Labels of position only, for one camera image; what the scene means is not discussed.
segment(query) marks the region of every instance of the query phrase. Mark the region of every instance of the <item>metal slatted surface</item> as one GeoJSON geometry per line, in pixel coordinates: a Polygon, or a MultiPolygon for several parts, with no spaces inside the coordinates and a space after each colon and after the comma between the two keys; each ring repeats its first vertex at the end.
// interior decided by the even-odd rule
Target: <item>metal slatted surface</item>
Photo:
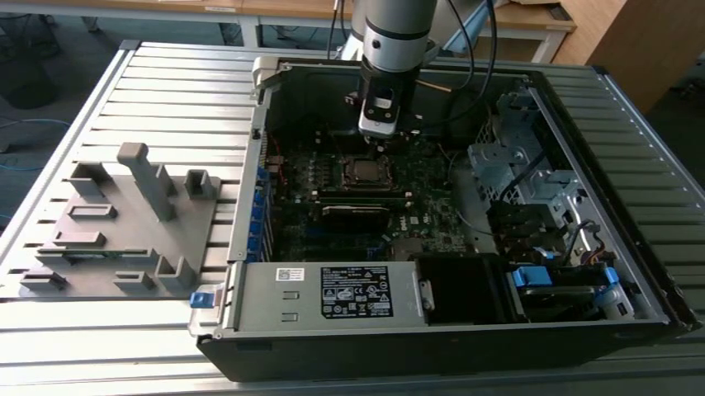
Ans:
{"type": "MultiPolygon", "coordinates": [[[[230,228],[239,193],[243,151],[254,102],[249,96],[258,52],[207,45],[143,43],[122,51],[54,156],[52,168],[12,220],[3,242],[4,264],[34,265],[34,251],[52,232],[74,193],[60,179],[78,160],[114,161],[123,141],[151,146],[150,159],[173,175],[198,165],[225,179],[206,253],[206,279],[223,279],[230,228]]],[[[285,56],[321,57],[311,51],[285,56]]],[[[526,68],[526,64],[502,64],[526,68]]],[[[659,138],[635,119],[627,101],[589,68],[541,66],[683,292],[705,313],[705,214],[659,138]]],[[[203,358],[189,337],[191,310],[183,301],[92,301],[0,305],[0,384],[35,384],[22,394],[177,394],[287,391],[358,393],[362,389],[473,386],[644,376],[705,371],[705,331],[664,345],[621,351],[565,370],[472,376],[369,379],[341,383],[234,384],[203,358]]]]}

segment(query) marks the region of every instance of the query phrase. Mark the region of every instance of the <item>motherboard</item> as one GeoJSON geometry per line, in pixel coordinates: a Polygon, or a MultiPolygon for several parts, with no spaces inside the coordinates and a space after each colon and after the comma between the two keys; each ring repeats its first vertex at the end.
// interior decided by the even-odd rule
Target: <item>motherboard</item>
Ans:
{"type": "Polygon", "coordinates": [[[289,135],[271,135],[267,157],[275,261],[406,261],[472,248],[440,142],[408,135],[374,146],[325,127],[289,135]]]}

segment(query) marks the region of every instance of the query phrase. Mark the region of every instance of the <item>white sticker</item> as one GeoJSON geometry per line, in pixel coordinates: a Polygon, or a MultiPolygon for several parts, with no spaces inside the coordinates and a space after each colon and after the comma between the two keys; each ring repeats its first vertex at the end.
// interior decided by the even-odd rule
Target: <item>white sticker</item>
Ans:
{"type": "Polygon", "coordinates": [[[277,281],[302,281],[303,279],[303,268],[277,268],[277,281]]]}
{"type": "Polygon", "coordinates": [[[206,7],[206,11],[235,12],[235,8],[230,8],[230,7],[206,7]]]}

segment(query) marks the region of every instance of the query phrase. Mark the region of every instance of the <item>wire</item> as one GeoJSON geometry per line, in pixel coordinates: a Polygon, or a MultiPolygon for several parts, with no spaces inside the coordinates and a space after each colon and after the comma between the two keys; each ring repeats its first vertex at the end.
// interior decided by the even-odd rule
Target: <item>wire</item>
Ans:
{"type": "Polygon", "coordinates": [[[589,225],[596,224],[596,222],[590,219],[585,219],[573,230],[573,233],[570,233],[569,236],[569,242],[565,245],[565,255],[564,255],[564,266],[568,266],[570,263],[570,252],[573,252],[573,247],[576,246],[577,236],[581,233],[581,230],[588,227],[589,225]]]}
{"type": "Polygon", "coordinates": [[[424,123],[421,125],[422,128],[433,128],[436,126],[442,126],[449,124],[450,122],[460,120],[476,107],[477,103],[480,103],[482,97],[485,96],[485,93],[488,92],[488,86],[489,86],[489,80],[493,77],[493,71],[494,71],[494,61],[497,60],[497,15],[494,14],[494,4],[493,0],[485,0],[485,3],[488,4],[488,12],[489,12],[489,24],[490,24],[490,31],[492,31],[492,46],[490,46],[490,55],[489,55],[489,63],[488,63],[488,73],[485,74],[485,81],[482,82],[482,88],[481,93],[477,95],[477,98],[473,100],[473,102],[469,105],[468,110],[461,111],[458,114],[452,115],[450,117],[437,120],[429,123],[424,123]]]}
{"type": "Polygon", "coordinates": [[[315,29],[313,30],[313,33],[311,33],[311,35],[309,36],[309,40],[305,41],[305,44],[309,44],[309,43],[311,42],[313,37],[317,35],[317,33],[318,33],[318,28],[315,28],[315,29]]]}
{"type": "Polygon", "coordinates": [[[456,15],[456,20],[458,22],[458,27],[461,28],[462,37],[465,39],[465,44],[468,46],[468,52],[469,52],[469,67],[470,71],[468,74],[468,78],[465,78],[465,82],[462,83],[462,86],[458,88],[453,88],[454,90],[465,89],[469,84],[470,80],[473,80],[473,77],[476,76],[476,52],[473,51],[473,43],[470,41],[470,37],[468,35],[468,31],[465,30],[464,25],[464,19],[461,18],[461,14],[458,13],[458,9],[456,8],[456,4],[453,3],[453,0],[446,0],[449,3],[450,10],[453,11],[453,14],[456,15]]]}
{"type": "Polygon", "coordinates": [[[335,20],[338,18],[338,5],[333,8],[333,21],[330,22],[329,44],[326,45],[326,59],[331,60],[333,31],[335,30],[335,20]]]}
{"type": "Polygon", "coordinates": [[[445,156],[445,159],[448,159],[450,161],[449,154],[446,154],[446,152],[444,150],[444,146],[441,144],[438,144],[438,149],[441,150],[441,154],[445,156]]]}
{"type": "Polygon", "coordinates": [[[593,259],[596,259],[603,252],[605,252],[605,241],[597,236],[597,232],[593,233],[593,239],[599,242],[600,246],[595,248],[595,251],[590,253],[588,258],[582,261],[582,264],[592,264],[593,259]]]}
{"type": "Polygon", "coordinates": [[[40,171],[44,169],[44,167],[8,167],[7,165],[0,165],[0,169],[6,169],[8,171],[32,172],[40,171]]]}
{"type": "Polygon", "coordinates": [[[36,123],[48,123],[48,124],[62,124],[64,125],[67,128],[71,127],[71,124],[66,121],[62,121],[62,120],[52,120],[52,119],[48,119],[48,118],[31,118],[31,119],[27,119],[27,120],[12,120],[8,124],[4,124],[4,125],[0,125],[0,129],[2,128],[6,128],[8,126],[12,126],[12,125],[18,125],[18,124],[22,124],[23,122],[36,122],[36,123]]]}
{"type": "Polygon", "coordinates": [[[538,163],[544,161],[544,158],[546,158],[546,152],[541,151],[537,157],[525,166],[525,169],[517,175],[514,180],[512,180],[509,184],[506,185],[505,189],[502,190],[502,193],[500,194],[500,198],[497,199],[500,202],[505,200],[505,197],[508,196],[509,191],[512,191],[512,189],[521,183],[521,181],[525,180],[526,176],[529,176],[529,173],[532,173],[532,171],[537,168],[538,163]]]}
{"type": "Polygon", "coordinates": [[[453,156],[453,158],[450,159],[450,164],[449,164],[449,175],[448,175],[448,177],[446,177],[446,180],[450,180],[450,173],[452,173],[452,171],[453,171],[453,163],[456,162],[456,158],[457,158],[457,156],[458,156],[460,154],[461,154],[461,152],[458,151],[458,152],[456,153],[456,155],[453,156]]]}
{"type": "Polygon", "coordinates": [[[345,0],[341,0],[341,33],[343,33],[343,41],[349,40],[349,32],[345,30],[345,0]]]}
{"type": "Polygon", "coordinates": [[[477,233],[484,233],[485,235],[489,235],[490,237],[494,236],[493,233],[490,233],[488,231],[482,231],[473,224],[470,224],[470,222],[464,218],[464,215],[461,214],[461,210],[456,209],[456,214],[458,215],[458,218],[465,223],[465,225],[468,225],[473,231],[476,231],[477,233]]]}

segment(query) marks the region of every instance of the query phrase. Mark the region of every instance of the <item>power supply label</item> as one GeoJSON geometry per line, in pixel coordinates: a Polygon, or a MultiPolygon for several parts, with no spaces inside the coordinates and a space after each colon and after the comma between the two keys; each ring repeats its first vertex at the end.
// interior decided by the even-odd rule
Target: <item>power supply label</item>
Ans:
{"type": "Polygon", "coordinates": [[[321,314],[327,319],[393,317],[388,268],[385,266],[321,268],[321,314]]]}

